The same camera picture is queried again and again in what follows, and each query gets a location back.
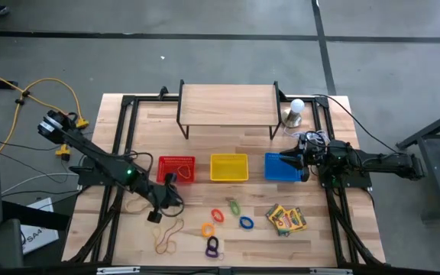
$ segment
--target yellow basket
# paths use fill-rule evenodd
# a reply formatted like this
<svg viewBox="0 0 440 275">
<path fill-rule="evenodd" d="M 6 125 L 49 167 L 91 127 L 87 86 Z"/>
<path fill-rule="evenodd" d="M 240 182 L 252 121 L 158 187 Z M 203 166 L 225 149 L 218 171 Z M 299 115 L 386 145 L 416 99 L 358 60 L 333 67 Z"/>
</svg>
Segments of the yellow basket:
<svg viewBox="0 0 440 275">
<path fill-rule="evenodd" d="M 212 154 L 210 179 L 213 181 L 249 180 L 247 154 Z"/>
</svg>

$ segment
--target gray floor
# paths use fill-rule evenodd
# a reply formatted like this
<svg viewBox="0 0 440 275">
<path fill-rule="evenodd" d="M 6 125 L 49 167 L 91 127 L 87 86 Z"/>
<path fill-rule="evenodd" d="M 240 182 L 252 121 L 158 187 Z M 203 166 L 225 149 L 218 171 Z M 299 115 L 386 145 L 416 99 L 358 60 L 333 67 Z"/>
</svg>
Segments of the gray floor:
<svg viewBox="0 0 440 275">
<path fill-rule="evenodd" d="M 0 30 L 96 31 L 161 34 L 315 35 L 308 0 L 241 1 L 5 1 L 13 12 Z M 440 0 L 319 0 L 325 34 L 440 37 Z M 354 115 L 388 144 L 395 144 L 440 116 L 440 44 L 328 43 L 338 95 L 348 95 Z M 20 86 L 56 77 L 78 93 L 92 124 L 105 92 L 176 91 L 190 83 L 271 83 L 289 94 L 327 93 L 319 44 L 311 41 L 100 40 L 0 37 L 0 76 Z M 44 83 L 33 93 L 73 110 L 71 95 Z M 0 140 L 11 126 L 17 92 L 0 91 Z M 53 145 L 37 134 L 47 108 L 23 107 L 11 142 Z M 361 148 L 386 152 L 360 129 Z M 53 151 L 6 147 L 4 153 L 46 173 L 61 173 Z M 1 157 L 2 188 L 38 173 Z M 79 159 L 72 156 L 72 162 Z M 429 180 L 372 175 L 383 248 L 388 263 L 440 270 L 440 224 L 424 226 L 420 214 L 438 205 Z M 74 188 L 76 178 L 57 184 L 44 178 L 15 191 Z M 33 202 L 38 194 L 12 196 Z"/>
</svg>

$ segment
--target blue basket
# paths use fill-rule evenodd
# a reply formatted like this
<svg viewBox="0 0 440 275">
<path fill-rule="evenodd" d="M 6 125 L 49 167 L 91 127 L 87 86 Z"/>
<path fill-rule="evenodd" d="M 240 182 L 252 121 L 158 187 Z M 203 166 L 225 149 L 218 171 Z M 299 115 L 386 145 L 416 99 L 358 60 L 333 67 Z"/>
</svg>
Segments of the blue basket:
<svg viewBox="0 0 440 275">
<path fill-rule="evenodd" d="M 264 178 L 266 180 L 300 181 L 303 171 L 284 163 L 278 153 L 264 156 Z"/>
</svg>

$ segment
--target light bulb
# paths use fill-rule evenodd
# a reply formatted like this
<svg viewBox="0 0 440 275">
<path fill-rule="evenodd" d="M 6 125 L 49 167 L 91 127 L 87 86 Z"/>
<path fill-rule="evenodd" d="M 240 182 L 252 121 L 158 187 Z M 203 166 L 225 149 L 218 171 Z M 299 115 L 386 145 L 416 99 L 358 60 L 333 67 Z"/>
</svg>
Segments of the light bulb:
<svg viewBox="0 0 440 275">
<path fill-rule="evenodd" d="M 291 112 L 300 113 L 305 108 L 305 103 L 303 103 L 302 99 L 295 99 L 291 101 Z"/>
</svg>

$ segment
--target red basket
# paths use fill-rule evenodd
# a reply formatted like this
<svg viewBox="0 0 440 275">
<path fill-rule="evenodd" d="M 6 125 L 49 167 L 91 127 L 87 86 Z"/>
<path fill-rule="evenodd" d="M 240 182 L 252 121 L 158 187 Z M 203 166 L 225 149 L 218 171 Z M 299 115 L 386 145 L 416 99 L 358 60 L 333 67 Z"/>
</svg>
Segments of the red basket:
<svg viewBox="0 0 440 275">
<path fill-rule="evenodd" d="M 156 181 L 163 183 L 167 173 L 175 173 L 178 183 L 193 183 L 195 181 L 195 157 L 160 156 Z"/>
</svg>

